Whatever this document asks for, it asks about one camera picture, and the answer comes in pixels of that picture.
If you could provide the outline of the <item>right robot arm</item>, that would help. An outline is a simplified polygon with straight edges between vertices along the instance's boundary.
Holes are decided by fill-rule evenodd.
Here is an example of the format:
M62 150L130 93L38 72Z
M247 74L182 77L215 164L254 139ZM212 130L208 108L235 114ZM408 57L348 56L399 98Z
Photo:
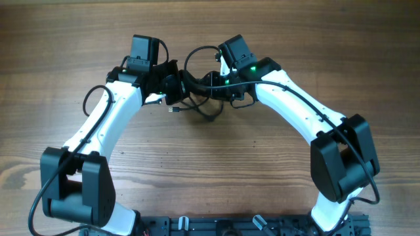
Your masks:
M374 176L379 160L368 122L361 115L346 117L327 108L298 87L281 65L258 60L237 35L218 46L220 71L199 82L216 100L233 102L245 93L281 115L310 146L310 175L319 194L310 211L307 235L358 235L348 212L356 202L380 201Z

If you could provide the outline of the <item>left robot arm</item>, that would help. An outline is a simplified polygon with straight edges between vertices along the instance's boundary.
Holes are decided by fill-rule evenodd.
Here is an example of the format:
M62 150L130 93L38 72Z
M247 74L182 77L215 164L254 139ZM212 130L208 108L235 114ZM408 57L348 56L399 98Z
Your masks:
M46 217L75 222L73 233L99 235L149 235L140 213L116 201L109 160L119 137L150 95L167 95L167 83L178 77L175 60L158 63L158 38L134 35L131 52L106 76L104 91L87 120L61 148L48 147L40 160L41 189L28 216L28 227L37 235L33 219L38 205Z

